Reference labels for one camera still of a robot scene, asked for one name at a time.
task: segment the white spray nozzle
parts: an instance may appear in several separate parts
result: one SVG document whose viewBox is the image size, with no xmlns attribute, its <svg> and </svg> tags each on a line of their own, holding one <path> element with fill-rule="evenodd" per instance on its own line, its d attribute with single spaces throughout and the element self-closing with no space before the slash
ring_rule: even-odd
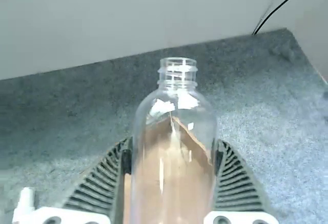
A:
<svg viewBox="0 0 328 224">
<path fill-rule="evenodd" d="M 19 222 L 22 216 L 30 214 L 34 210 L 34 191 L 30 187 L 24 187 L 20 192 L 19 201 L 17 208 L 14 210 L 12 222 Z"/>
</svg>

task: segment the brown cardboard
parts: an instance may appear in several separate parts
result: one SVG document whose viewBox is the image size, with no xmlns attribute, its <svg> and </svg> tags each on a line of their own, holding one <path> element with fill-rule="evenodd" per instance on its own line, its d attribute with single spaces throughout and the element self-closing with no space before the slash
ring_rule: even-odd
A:
<svg viewBox="0 0 328 224">
<path fill-rule="evenodd" d="M 179 147 L 172 143 L 172 131 L 179 134 Z M 147 156 L 138 162 L 136 174 L 140 174 L 140 181 L 135 183 L 142 193 L 138 203 L 143 206 L 140 209 L 142 224 L 202 223 L 209 211 L 214 177 L 209 152 L 176 117 L 146 129 L 143 141 Z M 161 163 L 164 165 L 162 180 Z M 130 175 L 126 175 L 125 182 L 124 223 L 127 224 Z"/>
</svg>

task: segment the bottle neck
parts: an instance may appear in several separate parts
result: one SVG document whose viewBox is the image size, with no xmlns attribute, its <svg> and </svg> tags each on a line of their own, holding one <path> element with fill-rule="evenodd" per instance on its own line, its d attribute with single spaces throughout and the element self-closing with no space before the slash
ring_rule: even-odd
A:
<svg viewBox="0 0 328 224">
<path fill-rule="evenodd" d="M 160 60 L 158 85 L 162 90 L 194 90 L 196 60 L 186 57 L 167 57 Z"/>
</svg>

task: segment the white wall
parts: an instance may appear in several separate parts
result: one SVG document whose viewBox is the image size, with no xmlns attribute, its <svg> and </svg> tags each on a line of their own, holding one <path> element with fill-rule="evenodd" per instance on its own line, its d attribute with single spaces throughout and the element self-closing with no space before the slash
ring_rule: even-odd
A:
<svg viewBox="0 0 328 224">
<path fill-rule="evenodd" d="M 283 0 L 275 0 L 273 7 Z M 328 0 L 290 0 L 262 31 L 286 27 L 295 35 L 310 62 L 328 80 Z"/>
<path fill-rule="evenodd" d="M 248 34 L 271 1 L 0 0 L 0 79 Z"/>
</svg>

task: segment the bottle shoulder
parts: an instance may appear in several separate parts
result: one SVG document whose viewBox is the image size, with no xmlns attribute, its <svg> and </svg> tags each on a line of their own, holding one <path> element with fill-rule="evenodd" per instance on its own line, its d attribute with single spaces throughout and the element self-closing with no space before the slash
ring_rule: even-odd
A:
<svg viewBox="0 0 328 224">
<path fill-rule="evenodd" d="M 137 114 L 141 116 L 164 114 L 177 110 L 190 110 L 215 116 L 215 111 L 206 98 L 196 90 L 163 91 L 155 90 L 140 103 Z"/>
</svg>

